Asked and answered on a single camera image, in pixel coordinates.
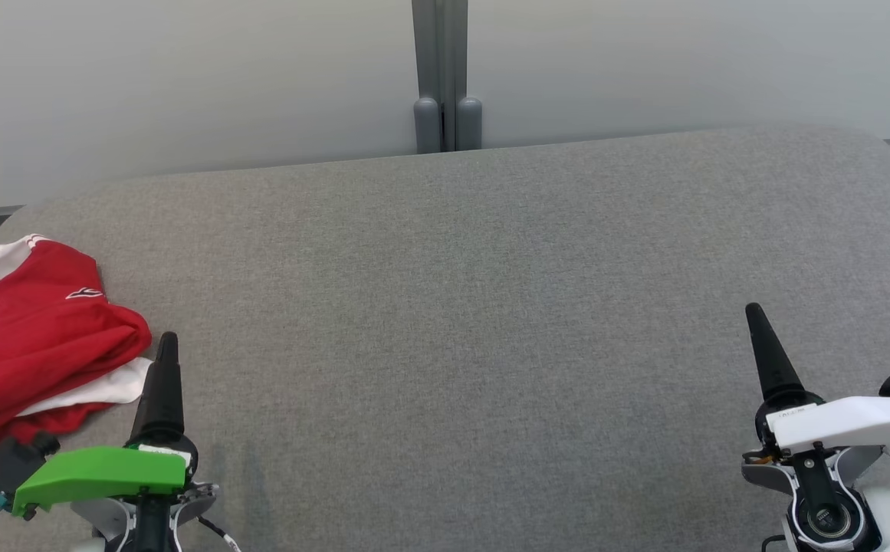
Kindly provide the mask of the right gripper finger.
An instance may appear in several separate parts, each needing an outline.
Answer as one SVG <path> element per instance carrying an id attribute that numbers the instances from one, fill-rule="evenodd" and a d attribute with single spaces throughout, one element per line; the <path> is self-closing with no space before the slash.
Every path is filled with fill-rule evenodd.
<path id="1" fill-rule="evenodd" d="M 767 416 L 797 406 L 823 404 L 822 397 L 803 387 L 761 305 L 747 304 L 745 315 L 763 399 L 756 414 Z"/>

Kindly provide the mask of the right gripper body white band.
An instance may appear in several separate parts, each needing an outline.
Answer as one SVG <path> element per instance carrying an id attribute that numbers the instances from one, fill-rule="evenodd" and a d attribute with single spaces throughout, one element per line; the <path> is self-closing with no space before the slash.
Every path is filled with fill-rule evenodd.
<path id="1" fill-rule="evenodd" d="M 791 458 L 822 444 L 831 478 L 852 487 L 890 447 L 890 398 L 847 397 L 822 405 L 794 406 L 759 416 L 759 429 L 773 438 L 777 458 L 766 464 L 744 462 L 742 475 L 751 485 L 773 491 L 798 487 Z"/>

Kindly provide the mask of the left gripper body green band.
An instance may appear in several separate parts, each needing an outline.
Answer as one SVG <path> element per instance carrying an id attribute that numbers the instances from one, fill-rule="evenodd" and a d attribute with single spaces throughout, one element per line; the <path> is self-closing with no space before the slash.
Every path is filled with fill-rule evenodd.
<path id="1" fill-rule="evenodd" d="M 199 452 L 186 441 L 176 446 L 95 446 L 52 455 L 15 492 L 12 513 L 32 507 L 140 494 L 173 496 L 195 475 Z"/>

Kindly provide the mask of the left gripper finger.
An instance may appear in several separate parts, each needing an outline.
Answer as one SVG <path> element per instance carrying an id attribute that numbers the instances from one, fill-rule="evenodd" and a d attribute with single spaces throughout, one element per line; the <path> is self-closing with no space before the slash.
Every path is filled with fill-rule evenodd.
<path id="1" fill-rule="evenodd" d="M 185 433 L 179 339 L 174 332 L 161 335 L 155 360 L 148 366 L 130 443 L 167 443 Z"/>

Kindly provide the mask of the red white sports jersey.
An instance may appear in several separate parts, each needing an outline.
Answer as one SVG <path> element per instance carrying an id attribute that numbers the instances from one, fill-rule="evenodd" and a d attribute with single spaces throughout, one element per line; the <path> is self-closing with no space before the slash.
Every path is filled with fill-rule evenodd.
<path id="1" fill-rule="evenodd" d="M 0 441 L 67 435 L 143 392 L 146 319 L 112 304 L 97 262 L 44 235 L 0 245 Z"/>

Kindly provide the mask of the grey partition post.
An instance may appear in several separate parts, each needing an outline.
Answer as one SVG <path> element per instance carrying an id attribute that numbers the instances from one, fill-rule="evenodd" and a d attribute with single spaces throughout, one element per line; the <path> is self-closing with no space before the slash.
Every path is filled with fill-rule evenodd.
<path id="1" fill-rule="evenodd" d="M 483 147 L 483 104 L 467 88 L 469 0 L 410 0 L 418 98 L 417 153 Z"/>

